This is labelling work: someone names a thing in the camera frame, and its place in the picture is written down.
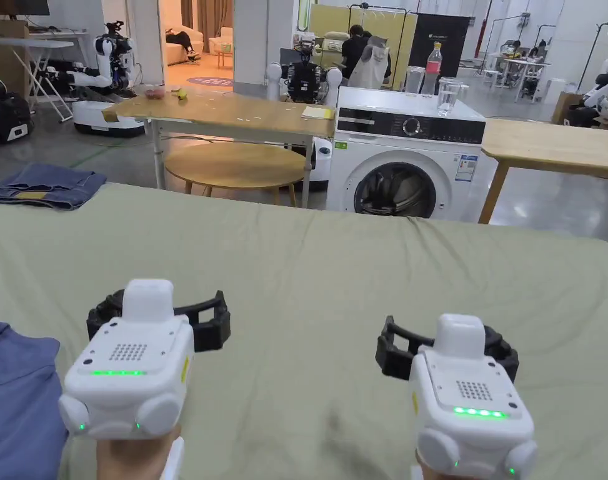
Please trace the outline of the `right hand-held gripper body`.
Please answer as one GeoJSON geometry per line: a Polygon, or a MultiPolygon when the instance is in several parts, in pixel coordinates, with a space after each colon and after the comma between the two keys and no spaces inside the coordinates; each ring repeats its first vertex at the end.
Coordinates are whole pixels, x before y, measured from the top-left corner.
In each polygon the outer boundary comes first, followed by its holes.
{"type": "Polygon", "coordinates": [[[412,361],[416,454],[431,471],[470,479],[527,479],[534,422],[507,371],[486,355],[481,320],[443,314],[432,346],[412,361]]]}

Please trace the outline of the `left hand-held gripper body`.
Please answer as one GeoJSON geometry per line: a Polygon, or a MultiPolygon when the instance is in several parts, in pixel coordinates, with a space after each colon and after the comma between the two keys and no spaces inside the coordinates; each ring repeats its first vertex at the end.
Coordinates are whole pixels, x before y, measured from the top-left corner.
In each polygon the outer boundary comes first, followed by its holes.
{"type": "Polygon", "coordinates": [[[173,310],[168,279],[133,279],[122,311],[68,370],[59,410],[72,435],[145,441],[178,424],[194,355],[192,327],[173,310]]]}

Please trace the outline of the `person's right hand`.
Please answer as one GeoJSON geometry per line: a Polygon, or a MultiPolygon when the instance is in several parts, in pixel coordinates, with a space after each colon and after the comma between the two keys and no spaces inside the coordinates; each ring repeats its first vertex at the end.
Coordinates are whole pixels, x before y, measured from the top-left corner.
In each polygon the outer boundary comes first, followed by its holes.
{"type": "Polygon", "coordinates": [[[434,479],[434,471],[423,461],[418,448],[415,449],[415,457],[417,466],[412,468],[412,479],[434,479]]]}

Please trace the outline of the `person's left hand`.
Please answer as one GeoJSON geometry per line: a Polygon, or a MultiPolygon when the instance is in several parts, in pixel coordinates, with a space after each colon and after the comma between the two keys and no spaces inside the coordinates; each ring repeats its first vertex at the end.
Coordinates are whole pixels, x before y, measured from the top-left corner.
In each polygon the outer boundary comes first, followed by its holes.
{"type": "Polygon", "coordinates": [[[99,439],[97,479],[160,479],[181,425],[152,439],[99,439]]]}

